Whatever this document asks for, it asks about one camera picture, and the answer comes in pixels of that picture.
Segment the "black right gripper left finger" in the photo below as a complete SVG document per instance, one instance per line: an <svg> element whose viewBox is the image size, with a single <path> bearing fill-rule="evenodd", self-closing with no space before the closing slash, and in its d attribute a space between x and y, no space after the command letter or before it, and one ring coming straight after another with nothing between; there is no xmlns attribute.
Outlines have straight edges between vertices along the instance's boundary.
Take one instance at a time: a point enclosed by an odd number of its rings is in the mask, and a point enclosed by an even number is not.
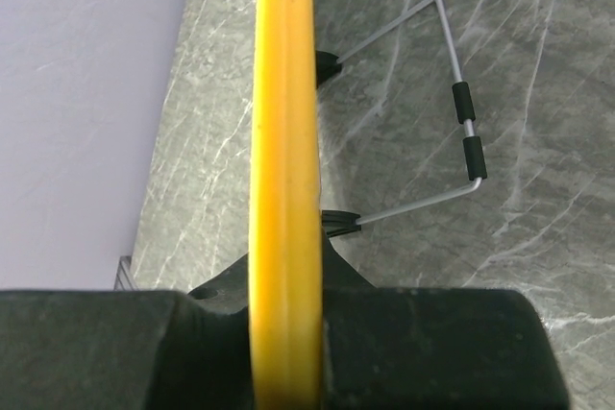
<svg viewBox="0 0 615 410"><path fill-rule="evenodd" d="M1 295L5 409L249 409L247 265L189 293Z"/></svg>

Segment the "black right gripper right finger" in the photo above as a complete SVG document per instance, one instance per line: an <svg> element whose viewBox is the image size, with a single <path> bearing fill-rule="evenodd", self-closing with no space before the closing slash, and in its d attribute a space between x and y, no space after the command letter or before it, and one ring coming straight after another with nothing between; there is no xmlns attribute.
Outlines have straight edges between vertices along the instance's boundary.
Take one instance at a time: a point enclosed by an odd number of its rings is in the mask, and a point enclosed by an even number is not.
<svg viewBox="0 0 615 410"><path fill-rule="evenodd" d="M328 409L567 409L548 334L507 289L377 287L323 245Z"/></svg>

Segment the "yellow framed whiteboard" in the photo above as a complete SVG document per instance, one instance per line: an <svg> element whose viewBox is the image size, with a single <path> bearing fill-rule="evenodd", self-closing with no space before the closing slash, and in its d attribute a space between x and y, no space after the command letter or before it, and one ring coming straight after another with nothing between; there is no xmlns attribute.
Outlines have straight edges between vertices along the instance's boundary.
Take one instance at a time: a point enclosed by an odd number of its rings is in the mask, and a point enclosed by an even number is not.
<svg viewBox="0 0 615 410"><path fill-rule="evenodd" d="M321 405L323 269L313 0L257 0L248 297L259 409Z"/></svg>

